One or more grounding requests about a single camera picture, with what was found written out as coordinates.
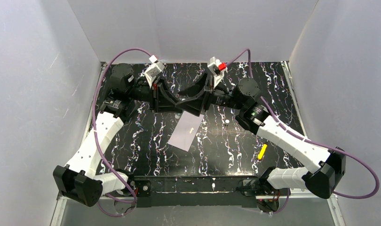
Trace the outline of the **yellow handled screwdriver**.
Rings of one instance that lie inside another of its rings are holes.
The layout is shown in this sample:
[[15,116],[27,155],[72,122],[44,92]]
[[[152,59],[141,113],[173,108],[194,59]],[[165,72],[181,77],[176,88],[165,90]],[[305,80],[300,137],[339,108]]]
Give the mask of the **yellow handled screwdriver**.
[[257,155],[257,160],[261,161],[264,158],[264,154],[266,152],[267,147],[268,147],[267,144],[262,145],[261,150],[259,151]]

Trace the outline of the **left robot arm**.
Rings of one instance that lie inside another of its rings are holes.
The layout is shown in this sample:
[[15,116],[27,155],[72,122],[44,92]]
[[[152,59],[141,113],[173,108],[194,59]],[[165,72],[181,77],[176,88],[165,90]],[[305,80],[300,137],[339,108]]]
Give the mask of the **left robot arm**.
[[128,191],[137,201],[134,175],[114,168],[105,152],[116,134],[136,111],[136,102],[147,102],[158,113],[177,113],[177,98],[167,88],[162,73],[165,65],[153,60],[140,77],[129,64],[109,64],[100,83],[109,88],[100,105],[92,107],[92,129],[75,154],[63,166],[56,166],[53,177],[60,194],[85,206],[115,191]]

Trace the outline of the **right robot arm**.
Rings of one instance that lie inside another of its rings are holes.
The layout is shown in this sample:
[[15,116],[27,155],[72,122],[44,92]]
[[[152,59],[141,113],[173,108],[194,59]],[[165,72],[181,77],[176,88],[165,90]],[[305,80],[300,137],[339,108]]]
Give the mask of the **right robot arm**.
[[345,173],[345,155],[311,144],[283,124],[262,103],[258,83],[252,78],[242,78],[230,90],[224,85],[213,87],[213,77],[205,73],[180,90],[179,95],[184,96],[184,100],[176,103],[176,107],[196,116],[210,105],[238,110],[235,119],[244,130],[272,142],[302,164],[289,169],[269,167],[253,185],[240,188],[244,193],[298,188],[328,199]]

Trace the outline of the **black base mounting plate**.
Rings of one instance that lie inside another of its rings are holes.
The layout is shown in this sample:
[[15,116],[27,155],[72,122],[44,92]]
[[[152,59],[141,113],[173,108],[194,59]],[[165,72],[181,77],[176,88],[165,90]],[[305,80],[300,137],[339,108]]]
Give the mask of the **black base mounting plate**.
[[135,176],[128,184],[137,196],[138,208],[163,206],[238,206],[282,209],[291,192],[263,185],[258,176]]

